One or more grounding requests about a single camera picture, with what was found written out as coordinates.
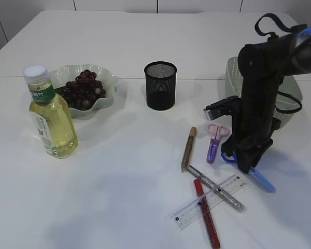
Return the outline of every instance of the bottle label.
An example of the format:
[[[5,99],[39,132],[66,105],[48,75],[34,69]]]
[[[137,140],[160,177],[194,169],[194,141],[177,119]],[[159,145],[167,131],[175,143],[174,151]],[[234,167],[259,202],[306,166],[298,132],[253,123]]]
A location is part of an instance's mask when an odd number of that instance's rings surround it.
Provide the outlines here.
[[[30,93],[32,99],[37,103],[49,102],[55,97],[55,91],[52,85],[40,91],[30,90]]]
[[[37,128],[37,133],[44,143],[45,150],[47,153],[56,156],[58,151],[55,148],[53,137],[51,135],[50,128],[48,127],[46,118],[35,112],[30,112],[30,115]]]

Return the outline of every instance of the black strap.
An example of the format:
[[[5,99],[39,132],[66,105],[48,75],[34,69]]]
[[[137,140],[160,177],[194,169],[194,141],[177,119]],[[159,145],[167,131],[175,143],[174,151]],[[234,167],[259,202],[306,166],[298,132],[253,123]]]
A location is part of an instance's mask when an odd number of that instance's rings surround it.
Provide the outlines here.
[[[294,96],[288,94],[288,93],[285,93],[285,92],[280,92],[278,91],[278,94],[281,95],[281,96],[284,96],[286,98],[289,98],[291,100],[294,100],[296,103],[298,103],[298,105],[300,107],[294,109],[294,110],[282,110],[282,109],[279,109],[278,107],[275,106],[275,109],[278,111],[278,113],[282,113],[282,114],[294,114],[294,113],[297,113],[299,112],[301,109],[302,109],[302,103],[301,101],[299,101],[298,99],[296,99]]]
[[[265,35],[270,35],[271,37],[277,37],[277,35],[275,34],[275,32],[268,32],[268,33],[264,33],[260,30],[259,28],[259,22],[261,21],[261,19],[263,19],[264,17],[269,17],[271,18],[275,24],[279,27],[279,29],[281,29],[282,31],[285,31],[287,33],[291,33],[292,29],[288,28],[287,26],[285,26],[281,20],[278,18],[277,15],[273,14],[273,13],[267,13],[265,15],[263,15],[261,18],[259,18],[259,20],[256,22],[255,24],[255,31],[257,32],[257,34],[259,34],[260,36],[265,36]]]

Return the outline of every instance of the white bottle cap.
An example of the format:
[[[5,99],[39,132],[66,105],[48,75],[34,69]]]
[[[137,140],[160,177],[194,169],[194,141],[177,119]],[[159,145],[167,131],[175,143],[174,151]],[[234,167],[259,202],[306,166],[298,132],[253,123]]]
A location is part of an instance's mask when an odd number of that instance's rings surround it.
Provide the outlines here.
[[[23,72],[24,79],[29,85],[41,85],[48,81],[49,73],[43,65],[33,65]]]

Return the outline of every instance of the yellow oil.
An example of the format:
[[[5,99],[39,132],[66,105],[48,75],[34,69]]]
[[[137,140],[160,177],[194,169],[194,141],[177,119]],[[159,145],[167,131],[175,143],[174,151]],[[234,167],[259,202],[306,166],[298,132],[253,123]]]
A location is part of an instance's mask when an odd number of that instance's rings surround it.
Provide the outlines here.
[[[40,91],[51,86],[51,81],[33,86],[28,85],[30,90]],[[76,131],[72,122],[66,101],[58,94],[47,103],[32,102],[29,111],[43,116],[50,130],[55,153],[50,153],[57,158],[65,158],[71,154],[78,146]]]

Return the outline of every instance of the scissors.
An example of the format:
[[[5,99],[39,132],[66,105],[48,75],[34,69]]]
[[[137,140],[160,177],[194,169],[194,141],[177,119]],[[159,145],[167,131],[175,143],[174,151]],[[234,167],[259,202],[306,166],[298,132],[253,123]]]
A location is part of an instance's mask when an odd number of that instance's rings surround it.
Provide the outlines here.
[[[236,163],[237,164],[237,156],[234,153],[233,158],[229,159],[227,155],[222,152],[221,157],[224,161],[229,163]],[[259,171],[257,171],[254,167],[250,167],[250,171],[248,173],[253,179],[255,179],[263,188],[265,188],[268,192],[275,192],[275,187],[270,183],[265,176],[263,176]]]
[[[217,154],[218,146],[222,137],[228,136],[230,130],[226,126],[211,123],[207,126],[206,131],[211,135],[211,141],[207,152],[206,161],[213,163]]]

